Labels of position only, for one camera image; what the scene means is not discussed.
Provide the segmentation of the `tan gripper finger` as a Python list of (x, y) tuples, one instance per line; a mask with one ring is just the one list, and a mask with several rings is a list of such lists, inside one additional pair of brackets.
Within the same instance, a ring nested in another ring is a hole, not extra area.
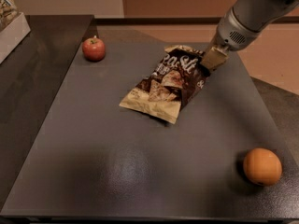
[(201, 61), (201, 65), (212, 72), (215, 71), (219, 66), (223, 65), (227, 59), (227, 47), (212, 45), (206, 49)]

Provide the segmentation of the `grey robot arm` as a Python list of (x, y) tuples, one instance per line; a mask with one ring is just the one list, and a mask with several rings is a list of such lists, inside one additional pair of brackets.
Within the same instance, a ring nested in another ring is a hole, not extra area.
[(298, 5), (299, 0), (237, 0), (221, 18), (201, 65), (216, 70), (227, 61), (230, 51), (248, 47), (268, 24)]

